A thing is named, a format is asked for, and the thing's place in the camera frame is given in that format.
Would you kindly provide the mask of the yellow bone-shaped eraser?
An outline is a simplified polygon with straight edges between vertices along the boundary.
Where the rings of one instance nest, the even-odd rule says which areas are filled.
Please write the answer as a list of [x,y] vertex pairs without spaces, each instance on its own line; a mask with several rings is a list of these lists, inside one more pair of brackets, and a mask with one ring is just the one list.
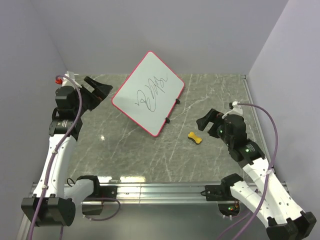
[[197,145],[199,145],[202,142],[202,138],[197,136],[193,131],[191,131],[187,135],[187,137],[188,137],[188,139],[190,139],[191,141],[193,141]]

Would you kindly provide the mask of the red framed whiteboard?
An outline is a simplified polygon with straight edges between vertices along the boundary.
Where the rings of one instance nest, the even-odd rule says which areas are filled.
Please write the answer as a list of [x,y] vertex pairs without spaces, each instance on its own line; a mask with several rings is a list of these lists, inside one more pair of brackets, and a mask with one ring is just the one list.
[[111,99],[114,107],[157,137],[185,88],[184,81],[148,51]]

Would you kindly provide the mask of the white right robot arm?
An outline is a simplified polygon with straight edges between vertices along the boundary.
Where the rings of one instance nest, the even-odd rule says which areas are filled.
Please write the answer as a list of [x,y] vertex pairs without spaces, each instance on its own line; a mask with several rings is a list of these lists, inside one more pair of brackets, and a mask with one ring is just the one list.
[[252,222],[258,218],[266,228],[270,240],[303,240],[314,228],[317,219],[304,211],[279,181],[261,148],[247,136],[247,126],[241,107],[227,113],[211,109],[196,120],[203,131],[212,123],[208,134],[222,140],[231,158],[253,180],[260,194],[253,191],[242,177],[231,174],[221,180],[220,193],[226,200],[235,198],[251,212]]

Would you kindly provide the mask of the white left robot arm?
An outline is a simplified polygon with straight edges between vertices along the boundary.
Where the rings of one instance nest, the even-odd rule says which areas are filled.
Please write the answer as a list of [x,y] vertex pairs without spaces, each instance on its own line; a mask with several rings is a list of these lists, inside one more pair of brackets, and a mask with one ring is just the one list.
[[96,175],[80,176],[71,188],[65,189],[68,165],[83,126],[81,117],[86,111],[94,110],[113,89],[88,76],[84,81],[92,91],[65,75],[55,79],[60,87],[55,91],[56,107],[49,125],[49,148],[44,168],[32,196],[25,197],[21,203],[32,228],[70,226],[81,202],[86,198],[96,201],[101,196]]

